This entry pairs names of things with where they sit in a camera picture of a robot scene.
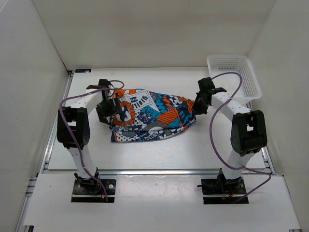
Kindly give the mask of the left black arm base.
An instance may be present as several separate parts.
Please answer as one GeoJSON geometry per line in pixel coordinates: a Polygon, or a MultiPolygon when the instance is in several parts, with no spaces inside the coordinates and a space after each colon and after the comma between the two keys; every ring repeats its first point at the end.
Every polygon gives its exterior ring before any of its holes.
{"type": "Polygon", "coordinates": [[[90,180],[75,179],[71,202],[73,203],[114,203],[116,192],[116,179],[101,179],[101,184],[90,180]]]}

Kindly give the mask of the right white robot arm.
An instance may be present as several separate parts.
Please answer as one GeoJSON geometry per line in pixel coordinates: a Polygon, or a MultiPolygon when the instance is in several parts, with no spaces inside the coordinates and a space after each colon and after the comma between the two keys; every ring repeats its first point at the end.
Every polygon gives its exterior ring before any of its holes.
{"type": "Polygon", "coordinates": [[[219,172],[217,188],[222,193],[228,193],[234,188],[234,180],[241,177],[248,161],[267,145],[264,113],[241,105],[233,99],[233,95],[229,96],[224,88],[216,88],[210,77],[199,80],[198,87],[193,113],[206,114],[209,106],[216,109],[210,121],[209,133],[213,150],[224,164],[219,172]],[[212,126],[218,112],[231,122],[232,151],[227,161],[220,156],[212,136],[212,126]]]}

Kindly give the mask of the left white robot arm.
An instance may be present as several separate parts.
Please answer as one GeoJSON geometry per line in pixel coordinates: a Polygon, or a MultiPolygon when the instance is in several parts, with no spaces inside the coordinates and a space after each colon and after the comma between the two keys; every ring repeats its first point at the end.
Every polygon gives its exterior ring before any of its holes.
{"type": "Polygon", "coordinates": [[[63,99],[58,108],[57,140],[70,152],[77,168],[77,178],[85,180],[84,187],[90,193],[101,188],[97,167],[88,148],[90,141],[89,114],[96,111],[99,122],[108,124],[110,117],[121,115],[120,101],[113,97],[124,87],[119,80],[100,79],[97,85],[89,85],[85,93],[63,99]]]}

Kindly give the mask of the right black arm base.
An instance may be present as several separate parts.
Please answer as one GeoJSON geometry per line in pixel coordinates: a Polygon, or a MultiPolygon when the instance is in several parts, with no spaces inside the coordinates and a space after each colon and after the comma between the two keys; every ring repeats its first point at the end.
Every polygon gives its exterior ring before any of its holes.
{"type": "Polygon", "coordinates": [[[201,179],[197,188],[202,190],[204,205],[249,203],[243,179],[227,187],[220,187],[217,179],[201,179]]]}

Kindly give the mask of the colourful patterned shorts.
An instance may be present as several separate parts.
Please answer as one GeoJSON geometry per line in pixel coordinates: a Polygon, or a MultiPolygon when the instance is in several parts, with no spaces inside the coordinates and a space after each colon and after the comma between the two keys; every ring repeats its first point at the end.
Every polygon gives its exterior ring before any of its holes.
{"type": "Polygon", "coordinates": [[[145,89],[121,89],[113,94],[122,113],[112,116],[111,142],[163,140],[186,131],[196,122],[194,101],[145,89]]]}

